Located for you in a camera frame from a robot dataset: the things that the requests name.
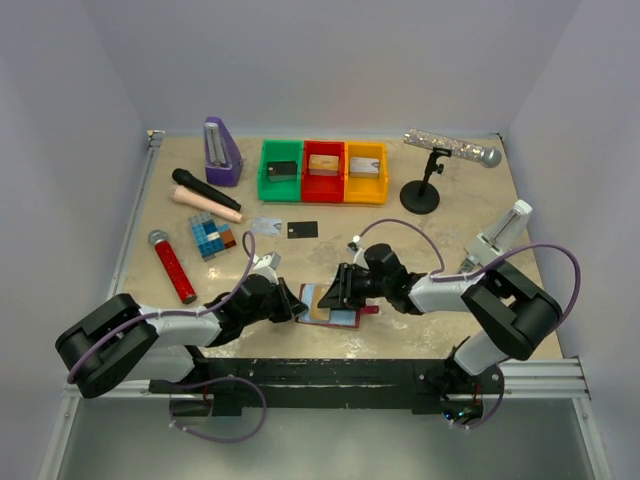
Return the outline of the blue credit card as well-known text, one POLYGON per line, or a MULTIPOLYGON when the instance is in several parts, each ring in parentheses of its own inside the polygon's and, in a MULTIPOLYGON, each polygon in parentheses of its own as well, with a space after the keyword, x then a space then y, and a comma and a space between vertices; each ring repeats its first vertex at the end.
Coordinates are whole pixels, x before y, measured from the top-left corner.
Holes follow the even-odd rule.
POLYGON ((252 221, 251 231, 254 234, 262 234, 278 237, 282 230, 282 220, 277 218, 257 217, 252 221))

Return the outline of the grey credit card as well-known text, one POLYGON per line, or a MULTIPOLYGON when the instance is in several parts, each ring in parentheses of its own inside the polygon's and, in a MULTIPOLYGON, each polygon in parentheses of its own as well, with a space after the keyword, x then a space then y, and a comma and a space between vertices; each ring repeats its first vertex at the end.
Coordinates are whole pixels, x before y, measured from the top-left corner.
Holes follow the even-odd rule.
POLYGON ((287 223, 288 239, 317 238, 319 228, 317 221, 296 221, 287 223))

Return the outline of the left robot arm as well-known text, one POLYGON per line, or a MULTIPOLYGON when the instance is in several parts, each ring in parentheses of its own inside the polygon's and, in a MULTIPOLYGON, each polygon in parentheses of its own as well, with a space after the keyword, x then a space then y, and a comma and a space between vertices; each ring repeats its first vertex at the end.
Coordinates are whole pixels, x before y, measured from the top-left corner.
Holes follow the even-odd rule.
POLYGON ((148 307, 121 293, 64 331, 55 350, 68 368, 67 381, 87 399, 134 379, 166 380, 195 392, 208 369, 193 348, 226 345, 256 322, 288 322, 307 311, 283 278, 259 274, 188 310, 148 307))

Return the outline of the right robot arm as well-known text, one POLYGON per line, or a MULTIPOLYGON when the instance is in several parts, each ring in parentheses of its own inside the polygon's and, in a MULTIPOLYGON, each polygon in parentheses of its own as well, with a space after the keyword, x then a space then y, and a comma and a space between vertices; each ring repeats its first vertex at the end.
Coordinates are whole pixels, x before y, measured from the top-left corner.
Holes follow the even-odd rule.
POLYGON ((471 314, 481 331, 454 349, 445 369, 447 384, 458 392, 469 391, 502 361, 530 358, 563 315, 554 298, 507 261, 476 276, 438 280, 408 271, 387 244, 369 247, 362 259, 362 265, 339 265, 317 306, 360 310, 367 300, 383 298, 402 314, 471 314))

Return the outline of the gold credit card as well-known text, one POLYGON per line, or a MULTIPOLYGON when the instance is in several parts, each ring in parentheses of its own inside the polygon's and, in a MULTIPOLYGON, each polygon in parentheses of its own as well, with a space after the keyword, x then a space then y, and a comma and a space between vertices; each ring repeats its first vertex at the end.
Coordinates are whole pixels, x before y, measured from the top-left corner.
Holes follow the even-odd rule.
POLYGON ((330 319, 331 310, 319 306, 320 300, 324 297, 329 289, 328 285, 317 285, 314 287, 311 297, 309 318, 314 322, 326 323, 330 319))

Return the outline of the red leather card holder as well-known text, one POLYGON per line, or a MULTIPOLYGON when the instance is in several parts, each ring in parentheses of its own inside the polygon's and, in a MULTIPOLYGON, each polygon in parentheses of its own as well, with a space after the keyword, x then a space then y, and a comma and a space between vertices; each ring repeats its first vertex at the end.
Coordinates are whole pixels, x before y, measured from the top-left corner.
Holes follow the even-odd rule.
POLYGON ((319 298, 328 289, 328 285, 302 284, 299 299, 309 307, 308 311, 299 315, 295 321, 302 325, 314 325, 328 328, 358 330, 362 316, 377 315, 380 313, 378 305, 366 305, 364 308, 354 311, 345 309, 333 309, 322 312, 317 308, 319 298))

